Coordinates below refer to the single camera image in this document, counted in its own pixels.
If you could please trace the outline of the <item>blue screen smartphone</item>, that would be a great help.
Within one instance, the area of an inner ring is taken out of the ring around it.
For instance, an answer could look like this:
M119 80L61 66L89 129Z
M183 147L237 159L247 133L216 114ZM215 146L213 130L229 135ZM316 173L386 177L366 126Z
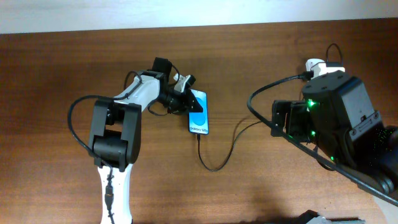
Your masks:
M202 107L202 112L189 112L188 114L188 127L191 133L195 134L209 134L208 124L208 101L207 94L203 91L192 90L197 102Z

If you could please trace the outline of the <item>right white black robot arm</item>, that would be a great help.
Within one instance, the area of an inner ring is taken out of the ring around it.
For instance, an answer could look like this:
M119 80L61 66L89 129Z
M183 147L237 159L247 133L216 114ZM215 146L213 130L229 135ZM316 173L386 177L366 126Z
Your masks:
M312 143L358 187L397 205L397 127L385 126L361 79L337 70L313 77L302 100L275 100L274 137Z

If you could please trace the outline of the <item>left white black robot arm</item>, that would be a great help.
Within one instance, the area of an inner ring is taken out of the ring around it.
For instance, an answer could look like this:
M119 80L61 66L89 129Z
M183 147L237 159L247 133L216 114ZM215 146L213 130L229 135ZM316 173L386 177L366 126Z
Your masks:
M143 111L155 102L169 114L203 111L191 89L196 78L177 73L174 83L169 83L173 68L169 60L157 57L152 68L134 72L134 81L122 93L95 102L88 146L97 155L102 223L133 222L130 179L141 148Z

